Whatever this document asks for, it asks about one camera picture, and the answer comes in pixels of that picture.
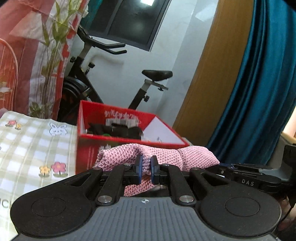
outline pink flower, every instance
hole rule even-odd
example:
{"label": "pink flower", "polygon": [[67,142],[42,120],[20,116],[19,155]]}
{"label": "pink flower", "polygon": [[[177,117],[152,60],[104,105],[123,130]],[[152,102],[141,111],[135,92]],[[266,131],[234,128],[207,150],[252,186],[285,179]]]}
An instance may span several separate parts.
{"label": "pink flower", "polygon": [[51,165],[51,168],[53,169],[54,172],[65,172],[66,171],[66,164],[60,163],[57,161],[54,163],[54,165]]}
{"label": "pink flower", "polygon": [[8,122],[8,124],[9,124],[9,125],[12,125],[12,126],[14,126],[16,123],[17,123],[16,120],[10,120],[10,121]]}

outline adjustment knob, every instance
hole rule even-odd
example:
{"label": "adjustment knob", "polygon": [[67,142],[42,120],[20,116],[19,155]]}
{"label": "adjustment knob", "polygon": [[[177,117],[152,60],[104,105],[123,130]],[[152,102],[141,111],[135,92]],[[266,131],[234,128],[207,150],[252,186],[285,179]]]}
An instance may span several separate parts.
{"label": "adjustment knob", "polygon": [[75,60],[76,60],[76,58],[74,56],[72,56],[71,59],[70,59],[70,63],[74,63]]}
{"label": "adjustment knob", "polygon": [[95,67],[95,64],[92,62],[89,62],[89,67],[92,69],[93,67]]}
{"label": "adjustment knob", "polygon": [[147,101],[149,100],[149,98],[150,98],[150,97],[149,97],[148,95],[146,95],[146,96],[144,97],[144,101],[147,102]]}

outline checkered tablecloth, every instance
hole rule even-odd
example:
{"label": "checkered tablecloth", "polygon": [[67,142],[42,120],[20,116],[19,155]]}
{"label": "checkered tablecloth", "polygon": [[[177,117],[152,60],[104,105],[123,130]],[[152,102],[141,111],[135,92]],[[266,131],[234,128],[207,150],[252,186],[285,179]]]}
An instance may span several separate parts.
{"label": "checkered tablecloth", "polygon": [[9,212],[18,197],[75,174],[76,136],[76,126],[65,123],[12,111],[2,116],[0,241],[17,234]]}

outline pink crochet cloth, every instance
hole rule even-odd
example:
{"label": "pink crochet cloth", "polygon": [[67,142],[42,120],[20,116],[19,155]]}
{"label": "pink crochet cloth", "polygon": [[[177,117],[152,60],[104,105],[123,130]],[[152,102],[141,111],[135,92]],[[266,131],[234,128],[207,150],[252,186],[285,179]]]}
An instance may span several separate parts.
{"label": "pink crochet cloth", "polygon": [[175,149],[162,149],[140,144],[125,144],[98,153],[95,167],[104,171],[123,163],[134,163],[137,155],[143,156],[143,177],[140,185],[126,187],[124,196],[133,196],[154,187],[151,183],[150,159],[157,156],[159,164],[168,163],[178,166],[182,171],[189,171],[192,167],[207,168],[219,164],[219,161],[207,148],[189,146]]}

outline yellow flower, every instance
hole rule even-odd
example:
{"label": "yellow flower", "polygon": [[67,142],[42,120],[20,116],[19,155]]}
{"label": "yellow flower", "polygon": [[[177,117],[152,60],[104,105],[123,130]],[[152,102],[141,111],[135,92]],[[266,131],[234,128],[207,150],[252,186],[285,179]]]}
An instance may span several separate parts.
{"label": "yellow flower", "polygon": [[21,124],[15,124],[15,129],[16,130],[20,130],[22,128],[22,125]]}
{"label": "yellow flower", "polygon": [[51,170],[52,169],[48,166],[41,166],[40,167],[40,173],[43,174],[44,176],[48,175]]}

